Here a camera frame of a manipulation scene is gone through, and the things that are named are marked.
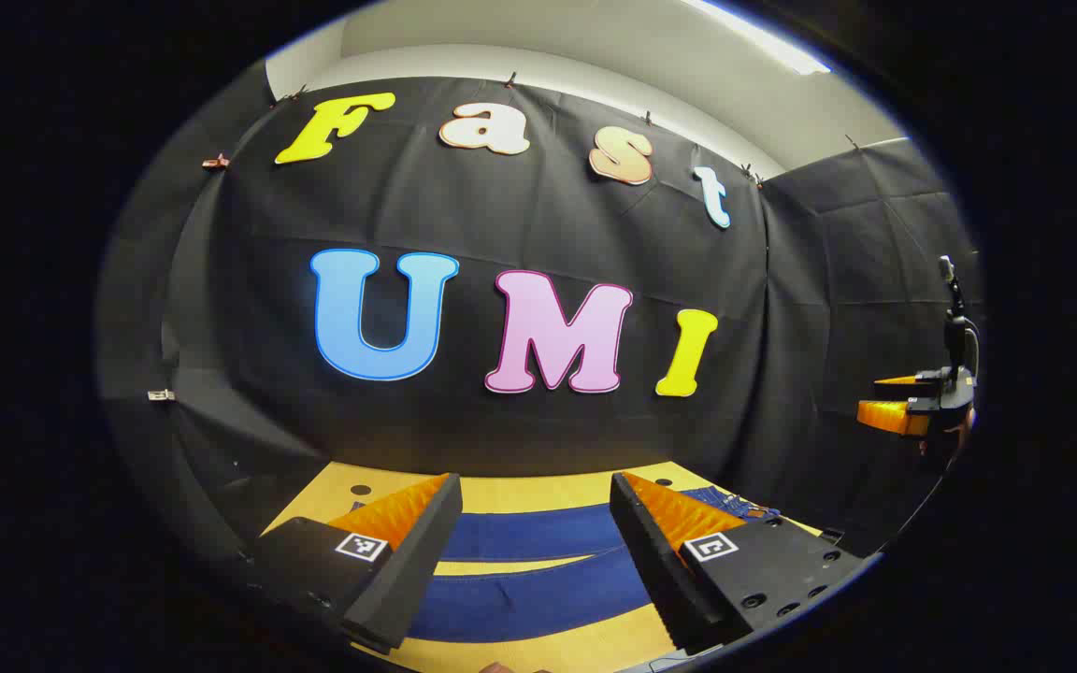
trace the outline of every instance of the orange soft finger pad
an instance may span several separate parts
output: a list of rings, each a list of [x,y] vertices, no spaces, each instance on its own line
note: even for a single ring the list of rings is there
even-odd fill
[[[928,417],[910,416],[909,402],[858,402],[858,422],[906,437],[924,437]]]
[[[330,521],[330,524],[344,531],[389,541],[390,549],[396,550],[448,476],[449,474],[440,474],[419,481],[418,485],[386,495],[367,506],[355,508]]]
[[[745,524],[745,521],[737,516],[689,499],[688,495],[672,491],[666,486],[655,485],[629,472],[623,472],[623,476],[634,489],[634,493],[646,506],[647,511],[651,511],[655,524],[662,531],[662,535],[667,537],[668,544],[676,555],[680,553],[680,547],[684,546],[684,542],[696,541],[697,537],[710,533],[721,533]]]

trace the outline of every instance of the blue fabric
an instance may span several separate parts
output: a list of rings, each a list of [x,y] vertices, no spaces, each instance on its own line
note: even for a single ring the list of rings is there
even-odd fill
[[[744,520],[779,515],[714,489],[683,491]],[[542,561],[587,556],[542,571],[439,576],[431,580],[409,637],[453,643],[537,639],[577,629],[651,602],[610,506],[522,514],[465,514],[444,561]]]
[[[651,602],[625,546],[543,571],[436,577],[409,637],[452,643],[537,639]]]
[[[742,519],[757,519],[751,516],[751,504],[713,486],[683,494]],[[520,514],[465,514],[457,520],[443,560],[547,561],[602,553],[623,544],[606,504]]]

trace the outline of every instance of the letter u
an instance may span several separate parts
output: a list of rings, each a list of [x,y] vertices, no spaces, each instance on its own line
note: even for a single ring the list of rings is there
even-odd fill
[[[392,349],[368,345],[360,331],[364,280],[379,266],[380,260],[372,252],[353,249],[318,252],[310,260],[318,277],[318,350],[335,369],[354,379],[407,379],[435,359],[443,288],[460,272],[460,263],[436,252],[410,252],[397,260],[397,271],[409,280],[409,307],[406,337]]]

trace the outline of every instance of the pink letter m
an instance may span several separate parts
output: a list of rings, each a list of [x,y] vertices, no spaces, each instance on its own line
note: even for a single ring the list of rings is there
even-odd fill
[[[505,334],[496,369],[485,378],[495,393],[524,393],[535,378],[527,368],[527,354],[535,351],[543,382],[550,391],[563,383],[576,355],[581,369],[568,380],[577,393],[607,393],[620,383],[617,345],[620,321],[634,296],[617,285],[596,285],[581,304],[576,318],[563,319],[563,308],[550,278],[542,272],[505,271],[496,277],[505,294]]]

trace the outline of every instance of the letter i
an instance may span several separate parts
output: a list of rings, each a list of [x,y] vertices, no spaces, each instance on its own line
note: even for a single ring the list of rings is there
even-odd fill
[[[671,356],[668,375],[655,383],[655,394],[667,397],[687,397],[697,392],[697,367],[705,353],[705,341],[717,328],[717,317],[709,311],[685,309],[676,314],[680,323],[680,342]]]

